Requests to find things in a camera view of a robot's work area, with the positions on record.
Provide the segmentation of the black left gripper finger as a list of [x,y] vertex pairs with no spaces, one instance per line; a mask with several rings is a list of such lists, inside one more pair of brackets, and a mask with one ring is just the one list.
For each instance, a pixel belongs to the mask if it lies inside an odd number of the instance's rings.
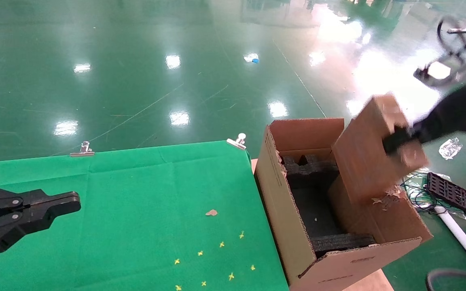
[[76,192],[47,195],[43,190],[14,193],[0,188],[0,221],[10,223],[22,216],[42,219],[44,215],[55,219],[58,216],[80,210],[80,197]]
[[50,201],[17,209],[0,209],[0,253],[28,234],[47,230],[55,218],[80,209],[79,201]]

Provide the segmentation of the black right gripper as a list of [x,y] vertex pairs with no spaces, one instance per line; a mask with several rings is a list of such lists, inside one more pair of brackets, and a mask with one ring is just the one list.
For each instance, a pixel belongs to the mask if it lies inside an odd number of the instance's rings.
[[458,131],[466,133],[466,84],[438,102],[413,129],[394,127],[393,133],[383,138],[383,149],[386,154],[394,154],[412,140],[427,143]]

